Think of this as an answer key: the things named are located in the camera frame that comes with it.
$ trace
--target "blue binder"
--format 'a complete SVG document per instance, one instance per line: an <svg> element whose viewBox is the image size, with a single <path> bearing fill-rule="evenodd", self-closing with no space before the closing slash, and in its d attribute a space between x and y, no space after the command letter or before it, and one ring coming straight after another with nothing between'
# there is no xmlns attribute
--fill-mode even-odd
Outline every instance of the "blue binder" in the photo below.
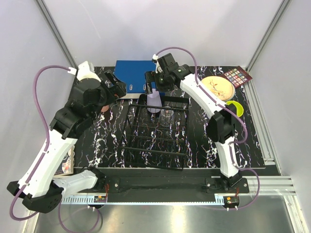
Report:
<svg viewBox="0 0 311 233"><path fill-rule="evenodd" d="M127 95L122 99L138 99L141 94L144 94L146 88L145 72L155 69L156 65L152 61L118 60L114 74L126 83L127 91Z"/></svg>

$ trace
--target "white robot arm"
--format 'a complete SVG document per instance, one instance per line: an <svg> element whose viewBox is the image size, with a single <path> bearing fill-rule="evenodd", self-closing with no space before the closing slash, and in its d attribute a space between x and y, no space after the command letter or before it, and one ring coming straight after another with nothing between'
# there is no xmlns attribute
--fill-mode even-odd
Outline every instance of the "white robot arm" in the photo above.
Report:
<svg viewBox="0 0 311 233"><path fill-rule="evenodd" d="M78 83L73 87L65 107L56 112L50 124L48 151L44 151L47 143L45 141L26 174L19 181L10 182L7 186L8 191L15 196L26 185L19 197L23 198L27 209L41 213L53 210L63 197L84 189L104 188L105 175L95 168L64 178L53 176L70 148L93 124L101 108L126 94L125 83L118 80L111 71L104 73L106 80L100 79L88 62L80 64L78 70L71 68L69 73L76 75ZM107 81L113 85L108 87L105 83ZM27 183L42 153L45 156Z"/></svg>
<svg viewBox="0 0 311 233"><path fill-rule="evenodd" d="M202 107L210 119L206 132L217 147L221 164L222 183L227 187L234 186L242 178L237 168L236 157L231 158L230 154L231 150L232 154L235 155L234 146L230 142L234 141L236 120L219 105L225 106L234 113L236 113L236 107L233 104L226 105L225 102L206 88L200 80L197 83L192 68L188 65L179 66L170 53L160 58L154 55L153 61L156 62L156 70L145 73L147 94L152 93L152 82L155 83L157 90L160 92L171 91L176 85Z"/></svg>

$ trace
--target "gray wall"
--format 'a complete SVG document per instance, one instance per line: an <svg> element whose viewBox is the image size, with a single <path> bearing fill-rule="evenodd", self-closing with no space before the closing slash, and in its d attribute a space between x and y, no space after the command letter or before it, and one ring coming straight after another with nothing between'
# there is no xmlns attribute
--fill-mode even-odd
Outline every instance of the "gray wall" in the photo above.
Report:
<svg viewBox="0 0 311 233"><path fill-rule="evenodd" d="M150 60L168 46L200 65L245 66L281 0L45 0L77 63ZM184 52L176 60L192 64Z"/></svg>
<svg viewBox="0 0 311 233"><path fill-rule="evenodd" d="M46 65L69 66L33 0L3 0L0 7L0 226L1 232L20 232L23 224L9 217L13 196L10 181L27 171L45 140L43 126L32 97L36 72ZM38 98L51 121L68 98L73 76L62 70L46 71L38 82ZM18 202L17 216L25 216Z"/></svg>
<svg viewBox="0 0 311 233"><path fill-rule="evenodd" d="M293 0L251 70L282 172L311 229L311 2Z"/></svg>

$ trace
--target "dish rack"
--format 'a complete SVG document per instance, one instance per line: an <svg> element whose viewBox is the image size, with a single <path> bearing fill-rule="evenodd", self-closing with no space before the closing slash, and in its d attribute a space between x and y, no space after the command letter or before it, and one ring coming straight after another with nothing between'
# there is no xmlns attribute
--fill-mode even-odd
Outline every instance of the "dish rack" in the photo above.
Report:
<svg viewBox="0 0 311 233"><path fill-rule="evenodd" d="M161 96L161 102L162 107L147 106L142 94L129 106L119 143L126 166L184 168L189 99Z"/></svg>

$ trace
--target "table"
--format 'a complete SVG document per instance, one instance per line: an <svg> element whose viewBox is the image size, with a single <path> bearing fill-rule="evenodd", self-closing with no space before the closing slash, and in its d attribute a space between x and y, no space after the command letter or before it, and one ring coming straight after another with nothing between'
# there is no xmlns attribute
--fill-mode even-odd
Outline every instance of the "table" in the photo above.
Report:
<svg viewBox="0 0 311 233"><path fill-rule="evenodd" d="M114 70L114 67L95 67L95 73L99 76L105 70ZM198 67L200 79L207 76L217 76L232 69L232 67L202 66ZM170 96L189 98L189 96L175 89ZM252 168L265 168L264 160L260 150L253 119L248 107L248 100L244 87L236 89L233 100L239 102L244 108L241 117L248 130L247 141L235 145L237 161L241 166ZM100 113L94 125L84 132L75 145L74 167L96 166L96 167L126 167L124 155L118 149L123 124L126 118L128 106L137 100L119 100L110 105L109 111ZM188 153L185 167L188 168L218 168L220 162L216 146L205 134L208 118L202 108L190 98L188 135L193 132L192 137L187 136ZM243 138L243 128L237 124L235 136L238 140Z"/></svg>

